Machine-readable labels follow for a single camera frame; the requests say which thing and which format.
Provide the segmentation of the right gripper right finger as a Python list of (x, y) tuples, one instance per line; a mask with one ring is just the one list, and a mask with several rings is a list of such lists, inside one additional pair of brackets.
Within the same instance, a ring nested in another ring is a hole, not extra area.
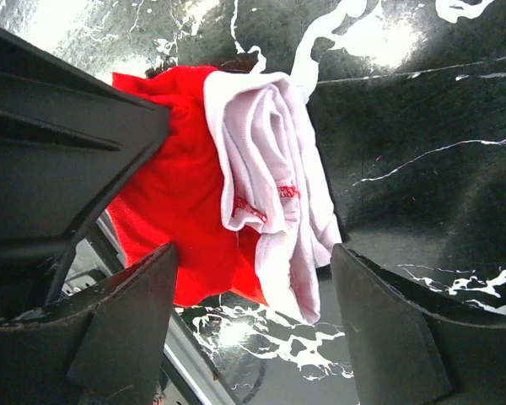
[(506, 316), (384, 270), (343, 244), (331, 273), (362, 404), (506, 404)]

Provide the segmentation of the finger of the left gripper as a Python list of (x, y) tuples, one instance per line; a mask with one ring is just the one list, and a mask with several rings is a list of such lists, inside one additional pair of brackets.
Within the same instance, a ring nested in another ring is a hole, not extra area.
[(169, 111), (0, 28), (0, 317), (52, 302)]

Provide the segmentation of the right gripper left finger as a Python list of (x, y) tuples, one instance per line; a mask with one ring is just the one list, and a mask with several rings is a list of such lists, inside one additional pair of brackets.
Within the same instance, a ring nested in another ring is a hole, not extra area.
[(68, 298), (0, 319), (0, 404), (149, 404), (175, 293), (161, 246)]

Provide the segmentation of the red underwear white trim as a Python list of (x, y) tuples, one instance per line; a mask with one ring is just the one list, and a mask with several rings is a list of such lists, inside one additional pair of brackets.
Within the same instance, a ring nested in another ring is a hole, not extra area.
[(176, 305), (231, 292), (317, 322), (317, 270), (342, 237), (294, 80), (179, 66), (112, 84), (170, 110), (169, 136), (108, 207), (126, 262), (172, 242)]

